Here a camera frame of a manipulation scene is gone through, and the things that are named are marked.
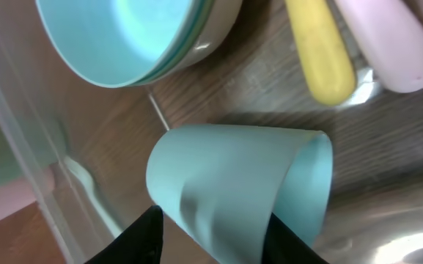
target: pink cup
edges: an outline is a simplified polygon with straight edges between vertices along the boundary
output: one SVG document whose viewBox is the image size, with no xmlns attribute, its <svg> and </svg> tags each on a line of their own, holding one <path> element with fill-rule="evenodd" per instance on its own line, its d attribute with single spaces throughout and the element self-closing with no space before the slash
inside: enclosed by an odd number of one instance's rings
<svg viewBox="0 0 423 264">
<path fill-rule="evenodd" d="M 53 191 L 55 182 L 53 172 L 50 168 L 44 169 L 48 190 Z M 32 185 L 25 177 L 19 177 L 16 180 L 0 186 L 0 220 L 12 215 L 27 205 L 35 202 Z"/>
</svg>

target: teal bowl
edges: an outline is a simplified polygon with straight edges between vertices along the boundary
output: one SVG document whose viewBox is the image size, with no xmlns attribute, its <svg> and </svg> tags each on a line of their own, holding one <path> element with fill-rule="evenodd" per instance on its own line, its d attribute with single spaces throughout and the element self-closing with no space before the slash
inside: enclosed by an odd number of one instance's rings
<svg viewBox="0 0 423 264">
<path fill-rule="evenodd" d="M 210 1 L 37 0 L 37 7 L 68 66 L 92 84 L 117 88 L 173 67 Z"/>
<path fill-rule="evenodd" d="M 167 76 L 169 73 L 174 72 L 176 66 L 183 60 L 185 56 L 190 52 L 196 41 L 199 39 L 200 33 L 202 33 L 205 24 L 208 21 L 215 0 L 205 0 L 202 2 L 200 11 L 196 14 L 194 18 L 194 26 L 187 33 L 187 37 L 184 39 L 184 42 L 180 47 L 175 51 L 174 56 L 158 67 L 157 70 L 151 72 L 142 80 L 136 82 L 136 85 L 150 84 L 154 81 L 157 81 L 164 76 Z"/>
</svg>

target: yellow handle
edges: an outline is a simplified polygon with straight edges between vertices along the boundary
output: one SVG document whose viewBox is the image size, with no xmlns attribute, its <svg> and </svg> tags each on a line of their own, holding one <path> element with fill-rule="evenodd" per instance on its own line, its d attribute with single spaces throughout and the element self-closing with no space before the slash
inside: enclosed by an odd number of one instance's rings
<svg viewBox="0 0 423 264">
<path fill-rule="evenodd" d="M 350 57 L 325 0 L 285 0 L 307 85 L 319 102 L 335 106 L 353 94 Z"/>
</svg>

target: green cup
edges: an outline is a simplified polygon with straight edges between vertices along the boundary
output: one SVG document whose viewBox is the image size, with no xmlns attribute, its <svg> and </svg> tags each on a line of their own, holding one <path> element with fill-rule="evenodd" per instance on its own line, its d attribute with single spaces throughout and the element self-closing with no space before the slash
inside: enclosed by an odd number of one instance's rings
<svg viewBox="0 0 423 264">
<path fill-rule="evenodd" d="M 186 125 L 156 144 L 146 183 L 152 200 L 218 262 L 260 263 L 272 213 L 314 243 L 332 166 L 321 131 Z"/>
<path fill-rule="evenodd" d="M 58 122 L 47 122 L 45 124 L 46 129 L 38 122 L 23 120 L 18 123 L 27 144 L 32 149 L 34 157 L 41 167 L 46 167 L 58 161 L 58 155 L 65 153 L 65 141 Z M 50 135 L 55 135 L 53 141 L 49 139 L 46 131 L 50 131 Z M 0 186 L 20 177 L 22 174 L 17 159 L 0 129 Z"/>
</svg>

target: stacked bowls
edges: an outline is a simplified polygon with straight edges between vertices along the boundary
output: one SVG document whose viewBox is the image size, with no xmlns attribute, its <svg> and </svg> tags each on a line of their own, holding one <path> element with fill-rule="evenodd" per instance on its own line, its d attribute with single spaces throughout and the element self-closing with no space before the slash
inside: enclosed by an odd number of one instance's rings
<svg viewBox="0 0 423 264">
<path fill-rule="evenodd" d="M 150 84 L 213 52 L 242 0 L 37 0 L 45 30 L 86 81 Z"/>
</svg>

